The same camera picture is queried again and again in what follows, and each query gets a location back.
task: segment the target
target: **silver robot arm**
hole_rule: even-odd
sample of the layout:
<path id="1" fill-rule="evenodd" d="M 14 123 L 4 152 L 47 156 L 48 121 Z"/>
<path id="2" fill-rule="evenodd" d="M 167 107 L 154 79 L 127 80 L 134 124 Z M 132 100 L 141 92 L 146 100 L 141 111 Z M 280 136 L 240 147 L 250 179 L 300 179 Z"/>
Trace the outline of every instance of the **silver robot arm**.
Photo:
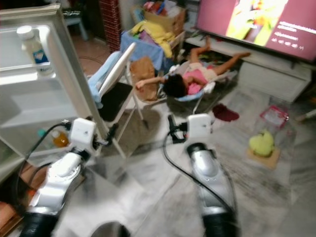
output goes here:
<path id="1" fill-rule="evenodd" d="M 230 176 L 217 160 L 214 147 L 209 142 L 212 118 L 207 114 L 192 115 L 188 117 L 187 123 L 181 125 L 175 125 L 171 117 L 168 119 L 173 143 L 185 141 L 192 174 L 176 165 L 166 155 L 165 147 L 164 153 L 172 166 L 189 176 L 198 185 L 198 200 L 205 236 L 239 236 L 233 184 Z M 185 136 L 179 139 L 172 131 L 183 131 Z"/>
<path id="2" fill-rule="evenodd" d="M 96 153 L 96 124 L 82 118 L 74 120 L 70 131 L 70 151 L 47 170 L 24 217 L 21 237 L 49 237 L 66 204 L 79 184 L 85 163 Z"/>

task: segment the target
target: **black hair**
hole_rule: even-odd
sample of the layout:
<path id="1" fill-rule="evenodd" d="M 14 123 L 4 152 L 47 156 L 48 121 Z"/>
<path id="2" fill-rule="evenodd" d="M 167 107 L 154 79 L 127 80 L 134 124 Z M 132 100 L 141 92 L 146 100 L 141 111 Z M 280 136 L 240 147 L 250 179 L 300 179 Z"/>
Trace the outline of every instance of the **black hair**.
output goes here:
<path id="1" fill-rule="evenodd" d="M 180 74 L 170 75 L 163 85 L 163 90 L 166 95 L 175 98 L 187 95 L 187 88 Z"/>

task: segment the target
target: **child's arm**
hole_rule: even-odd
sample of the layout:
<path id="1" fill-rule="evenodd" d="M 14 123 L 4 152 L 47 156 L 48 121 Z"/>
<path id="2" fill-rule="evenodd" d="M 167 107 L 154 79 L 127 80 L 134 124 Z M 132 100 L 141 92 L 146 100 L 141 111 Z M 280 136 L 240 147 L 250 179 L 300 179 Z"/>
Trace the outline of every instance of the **child's arm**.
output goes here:
<path id="1" fill-rule="evenodd" d="M 164 83 L 164 78 L 163 77 L 156 77 L 156 78 L 150 78 L 150 79 L 145 79 L 145 80 L 140 80 L 139 82 L 136 83 L 136 89 L 139 90 L 141 89 L 144 85 L 148 84 L 155 84 L 155 83 Z"/>
<path id="2" fill-rule="evenodd" d="M 193 78 L 193 82 L 195 82 L 196 84 L 204 87 L 207 83 L 205 83 L 203 80 L 199 79 L 199 78 Z"/>

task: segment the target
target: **plush toy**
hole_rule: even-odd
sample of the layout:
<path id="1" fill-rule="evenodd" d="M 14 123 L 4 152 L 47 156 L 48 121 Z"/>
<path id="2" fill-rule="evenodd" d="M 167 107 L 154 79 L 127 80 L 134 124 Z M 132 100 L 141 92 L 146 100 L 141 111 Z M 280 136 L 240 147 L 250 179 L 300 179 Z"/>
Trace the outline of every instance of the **plush toy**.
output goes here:
<path id="1" fill-rule="evenodd" d="M 260 134 L 250 138 L 249 146 L 255 155 L 269 157 L 275 149 L 275 142 L 272 134 L 263 130 Z"/>

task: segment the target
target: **label on bottle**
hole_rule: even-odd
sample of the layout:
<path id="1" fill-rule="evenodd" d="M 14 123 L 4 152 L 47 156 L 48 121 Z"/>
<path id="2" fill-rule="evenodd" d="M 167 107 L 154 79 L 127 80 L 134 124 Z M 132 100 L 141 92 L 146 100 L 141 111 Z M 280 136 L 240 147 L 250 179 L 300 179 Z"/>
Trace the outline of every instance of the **label on bottle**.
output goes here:
<path id="1" fill-rule="evenodd" d="M 36 64 L 49 62 L 43 49 L 33 52 L 33 56 Z"/>
<path id="2" fill-rule="evenodd" d="M 33 57 L 36 64 L 49 62 L 43 49 L 33 52 Z M 41 66 L 40 68 L 38 68 L 38 71 L 45 75 L 52 73 L 53 69 L 51 66 Z"/>

